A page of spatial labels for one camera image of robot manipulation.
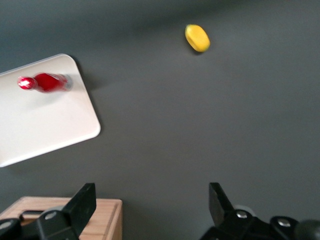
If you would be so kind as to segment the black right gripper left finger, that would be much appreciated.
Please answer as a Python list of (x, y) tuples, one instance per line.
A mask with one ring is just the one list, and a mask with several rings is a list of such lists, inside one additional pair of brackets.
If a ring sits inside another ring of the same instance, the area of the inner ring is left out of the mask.
[(0, 221), (2, 240), (78, 240), (95, 212), (96, 186), (86, 183), (66, 205), (24, 210)]

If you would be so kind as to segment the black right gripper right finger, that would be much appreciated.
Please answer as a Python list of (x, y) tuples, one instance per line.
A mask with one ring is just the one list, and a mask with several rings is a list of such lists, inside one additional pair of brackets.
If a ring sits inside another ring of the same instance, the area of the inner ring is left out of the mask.
[(264, 222), (248, 210), (236, 209), (217, 182), (209, 184), (209, 212), (214, 226), (202, 240), (294, 240), (298, 221), (285, 216)]

